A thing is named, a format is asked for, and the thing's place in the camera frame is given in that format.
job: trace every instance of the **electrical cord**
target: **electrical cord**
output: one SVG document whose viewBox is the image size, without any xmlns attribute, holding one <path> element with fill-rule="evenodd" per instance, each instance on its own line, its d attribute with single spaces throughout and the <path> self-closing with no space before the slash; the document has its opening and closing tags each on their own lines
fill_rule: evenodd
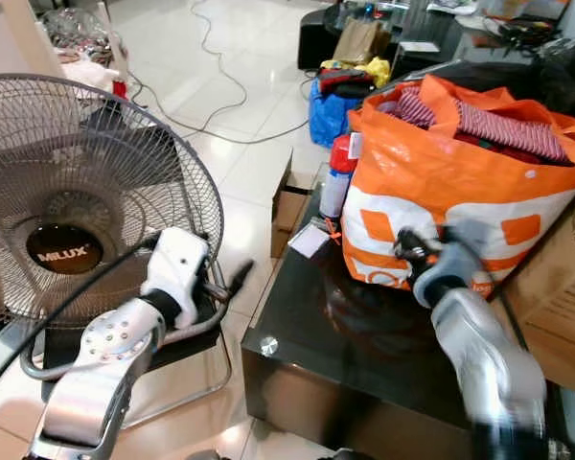
<svg viewBox="0 0 575 460">
<path fill-rule="evenodd" d="M 486 273 L 486 276 L 490 280 L 490 283 L 492 283 L 493 292 L 496 292 L 498 298 L 500 299 L 500 303 L 502 304 L 502 307 L 505 310 L 505 313 L 507 313 L 509 323 L 511 324 L 511 328 L 516 336 L 519 346 L 522 349 L 528 351 L 528 344 L 526 343 L 526 338 L 524 337 L 524 333 L 522 332 L 521 327 L 519 326 L 518 319 L 516 318 L 516 313 L 514 312 L 511 302 L 507 298 L 507 294 L 505 294 L 505 291 L 502 288 L 498 287 L 498 283 L 496 282 L 490 269 L 486 266 L 486 263 L 481 259 L 477 251 L 468 242 L 466 242 L 466 240 L 464 240 L 460 235 L 458 235 L 458 232 L 451 231 L 450 227 L 445 227 L 445 232 L 446 232 L 445 234 L 446 239 L 449 239 L 450 241 L 457 242 L 458 244 L 460 244 L 471 255 L 471 257 L 473 257 L 475 260 L 479 262 L 479 265 Z"/>
<path fill-rule="evenodd" d="M 209 38 L 209 34 L 211 33 L 211 31 L 213 30 L 213 22 L 211 21 L 211 19 L 207 16 L 205 16 L 204 14 L 201 14 L 199 12 L 195 11 L 195 8 L 198 7 L 199 5 L 202 5 L 204 2 L 206 2 L 207 0 L 200 0 L 198 2 L 195 2 L 192 4 L 192 6 L 190 7 L 190 13 L 193 14 L 194 16 L 198 17 L 199 19 L 202 19 L 203 21 L 206 22 L 207 24 L 207 30 L 204 34 L 204 37 L 202 38 L 202 41 L 200 42 L 200 48 L 202 49 L 202 51 L 204 51 L 205 53 L 214 56 L 217 58 L 218 60 L 218 70 L 219 72 L 226 77 L 227 79 L 229 79 L 230 81 L 232 81 L 234 84 L 236 84 L 242 91 L 242 99 L 237 102 L 237 103 L 231 103 L 229 105 L 224 105 L 220 108 L 217 108 L 216 110 L 214 110 L 213 112 L 211 112 L 211 114 L 207 117 L 207 119 L 204 121 L 203 125 L 201 127 L 195 127 L 195 126 L 190 126 L 187 125 L 179 120 L 176 120 L 174 117 L 172 117 L 171 115 L 169 115 L 166 110 L 164 109 L 164 107 L 162 106 L 162 104 L 159 101 L 159 98 L 157 96 L 157 93 L 153 90 L 153 88 L 151 88 L 148 84 L 144 83 L 141 79 L 139 79 L 136 75 L 134 75 L 133 72 L 128 71 L 128 73 L 130 74 L 130 76 L 136 81 L 136 83 L 139 85 L 138 90 L 136 91 L 136 93 L 130 98 L 135 104 L 138 104 L 136 102 L 136 98 L 141 94 L 141 92 L 143 91 L 144 88 L 147 88 L 148 91 L 151 93 L 151 95 L 153 96 L 153 98 L 155 99 L 155 103 L 157 104 L 157 108 L 160 110 L 160 112 L 162 113 L 162 115 L 164 115 L 168 120 L 170 120 L 171 122 L 173 122 L 174 124 L 180 126 L 180 127 L 185 127 L 187 129 L 191 129 L 193 132 L 186 134 L 184 136 L 182 136 L 184 139 L 190 137 L 190 136 L 194 136 L 200 132 L 204 133 L 204 134 L 208 134 L 210 136 L 213 137 L 217 137 L 219 139 L 222 139 L 224 141 L 227 142 L 231 142 L 233 144 L 241 144 L 241 145 L 254 145 L 254 144 L 261 144 L 262 142 L 266 142 L 266 141 L 270 141 L 272 139 L 277 139 L 278 137 L 282 137 L 285 136 L 286 134 L 291 133 L 292 131 L 295 131 L 297 129 L 300 129 L 301 127 L 303 127 L 304 125 L 306 125 L 309 120 L 305 120 L 303 123 L 301 123 L 300 125 L 294 126 L 290 129 L 287 129 L 285 131 L 279 132 L 277 134 L 273 134 L 271 136 L 267 136 L 264 137 L 262 139 L 255 139 L 253 141 L 241 141 L 238 139 L 231 139 L 227 136 L 222 136 L 220 134 L 217 134 L 215 132 L 212 131 L 208 131 L 206 128 L 209 125 L 209 123 L 211 122 L 211 120 L 213 119 L 213 117 L 215 117 L 217 114 L 219 114 L 221 111 L 229 109 L 229 108 L 234 108 L 234 107 L 239 107 L 244 105 L 247 100 L 248 100 L 248 94 L 247 94 L 247 89 L 244 87 L 244 85 L 238 81 L 237 79 L 235 79 L 234 77 L 232 77 L 230 74 L 228 74 L 224 68 L 223 68 L 223 64 L 222 64 L 222 58 L 223 58 L 223 53 L 222 52 L 217 52 L 217 51 L 212 51 L 208 48 L 207 46 L 207 39 Z M 302 93 L 302 88 L 303 86 L 311 81 L 313 79 L 313 77 L 310 77 L 309 75 L 307 75 L 307 79 L 304 80 L 302 83 L 300 83 L 300 91 L 301 94 Z"/>
<path fill-rule="evenodd" d="M 157 239 L 159 237 L 159 233 L 154 234 L 148 238 L 145 238 L 143 241 L 139 242 L 138 244 L 132 246 L 128 251 L 124 254 L 119 256 L 110 264 L 105 265 L 92 276 L 90 276 L 85 282 L 77 287 L 67 298 L 64 300 L 55 310 L 49 313 L 42 321 L 37 323 L 33 329 L 25 336 L 23 341 L 11 352 L 10 355 L 4 360 L 2 365 L 0 366 L 0 378 L 2 375 L 7 372 L 9 366 L 13 361 L 17 359 L 19 355 L 32 343 L 36 336 L 39 335 L 47 326 L 56 319 L 64 310 L 66 310 L 80 295 L 86 292 L 94 283 L 100 280 L 104 275 L 108 274 L 113 269 L 117 268 L 127 259 L 129 259 L 136 251 L 142 249 L 143 247 L 147 247 L 149 249 L 153 248 L 157 243 Z"/>
</svg>

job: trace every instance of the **blue plastic bag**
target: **blue plastic bag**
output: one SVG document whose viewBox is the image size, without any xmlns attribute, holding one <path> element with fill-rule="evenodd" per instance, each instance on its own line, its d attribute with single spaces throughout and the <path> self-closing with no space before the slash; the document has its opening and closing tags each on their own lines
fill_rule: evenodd
<svg viewBox="0 0 575 460">
<path fill-rule="evenodd" d="M 309 132 L 315 144 L 332 147 L 334 139 L 345 134 L 349 125 L 347 111 L 355 108 L 361 99 L 346 99 L 319 92 L 317 79 L 310 86 Z"/>
</svg>

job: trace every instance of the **spray can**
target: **spray can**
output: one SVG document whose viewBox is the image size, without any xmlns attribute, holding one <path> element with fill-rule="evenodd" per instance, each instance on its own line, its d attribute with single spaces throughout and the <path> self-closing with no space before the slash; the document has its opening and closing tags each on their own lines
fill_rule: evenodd
<svg viewBox="0 0 575 460">
<path fill-rule="evenodd" d="M 357 159 L 349 158 L 349 144 L 349 134 L 334 139 L 330 170 L 319 203 L 319 214 L 325 218 L 338 219 L 341 216 L 343 201 L 357 165 Z"/>
</svg>

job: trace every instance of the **fan grille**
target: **fan grille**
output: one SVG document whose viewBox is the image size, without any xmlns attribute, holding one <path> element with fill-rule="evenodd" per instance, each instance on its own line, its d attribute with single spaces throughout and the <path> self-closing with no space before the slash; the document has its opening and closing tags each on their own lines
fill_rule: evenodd
<svg viewBox="0 0 575 460">
<path fill-rule="evenodd" d="M 37 265 L 26 239 L 43 223 L 82 227 L 109 263 L 169 226 L 223 231 L 218 190 L 192 147 L 146 111 L 68 80 L 0 75 L 0 320 L 36 321 L 93 273 Z M 52 327 L 80 327 L 135 294 L 149 254 L 86 292 Z"/>
</svg>

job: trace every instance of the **red striped fabric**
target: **red striped fabric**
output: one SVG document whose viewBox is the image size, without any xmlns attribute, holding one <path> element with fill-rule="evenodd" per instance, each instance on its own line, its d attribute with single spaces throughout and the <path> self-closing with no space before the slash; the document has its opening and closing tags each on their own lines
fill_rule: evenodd
<svg viewBox="0 0 575 460">
<path fill-rule="evenodd" d="M 436 123 L 434 113 L 420 99 L 417 87 L 402 91 L 394 115 L 417 127 L 428 128 Z M 522 122 L 481 110 L 455 100 L 460 112 L 459 130 L 480 139 L 534 153 L 552 162 L 570 162 L 551 126 Z"/>
</svg>

